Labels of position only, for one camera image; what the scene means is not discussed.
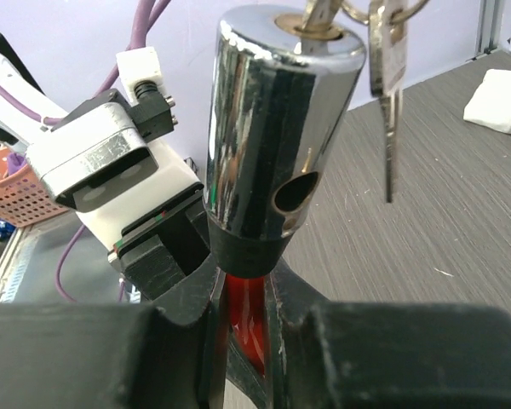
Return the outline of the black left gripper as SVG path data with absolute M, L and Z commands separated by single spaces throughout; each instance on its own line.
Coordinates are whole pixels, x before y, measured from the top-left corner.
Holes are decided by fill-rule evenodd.
M 123 228 L 109 263 L 147 300 L 197 269 L 210 253 L 203 191 L 184 189 Z

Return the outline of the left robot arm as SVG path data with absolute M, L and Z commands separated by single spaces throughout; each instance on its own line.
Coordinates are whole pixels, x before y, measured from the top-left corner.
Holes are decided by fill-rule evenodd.
M 73 212 L 152 299 L 210 253 L 203 185 L 164 139 L 177 121 L 155 49 L 117 60 L 126 91 L 102 90 L 66 112 L 0 33 L 0 218 L 25 228 Z

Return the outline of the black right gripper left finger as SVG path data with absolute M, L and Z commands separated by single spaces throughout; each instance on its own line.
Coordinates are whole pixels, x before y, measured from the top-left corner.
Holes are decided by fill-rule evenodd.
M 0 303 L 0 408 L 218 408 L 212 258 L 154 302 Z

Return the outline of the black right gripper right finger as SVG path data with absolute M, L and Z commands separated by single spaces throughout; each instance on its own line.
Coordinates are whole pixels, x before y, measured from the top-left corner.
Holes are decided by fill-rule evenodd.
M 333 302 L 265 279 L 270 408 L 511 408 L 511 315 L 469 303 Z

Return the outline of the white cloth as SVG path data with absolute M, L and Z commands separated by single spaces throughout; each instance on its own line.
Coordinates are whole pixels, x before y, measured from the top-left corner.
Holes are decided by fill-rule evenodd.
M 464 108 L 463 119 L 511 135 L 511 70 L 486 71 Z

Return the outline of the red cable lock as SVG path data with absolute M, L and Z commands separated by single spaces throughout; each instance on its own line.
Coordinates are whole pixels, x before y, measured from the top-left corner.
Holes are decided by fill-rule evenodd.
M 233 334 L 258 372 L 263 279 L 307 217 L 365 63 L 339 7 L 249 4 L 217 27 L 204 207 Z

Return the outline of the cable lock keys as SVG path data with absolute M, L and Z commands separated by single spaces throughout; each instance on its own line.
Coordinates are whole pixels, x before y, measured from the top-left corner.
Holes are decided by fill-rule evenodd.
M 311 34 L 329 31 L 339 11 L 368 28 L 370 92 L 379 100 L 385 135 L 385 200 L 391 204 L 398 175 L 398 127 L 403 107 L 403 82 L 407 62 L 407 21 L 428 3 L 410 6 L 406 1 L 371 1 L 362 12 L 349 1 L 308 1 L 301 30 Z

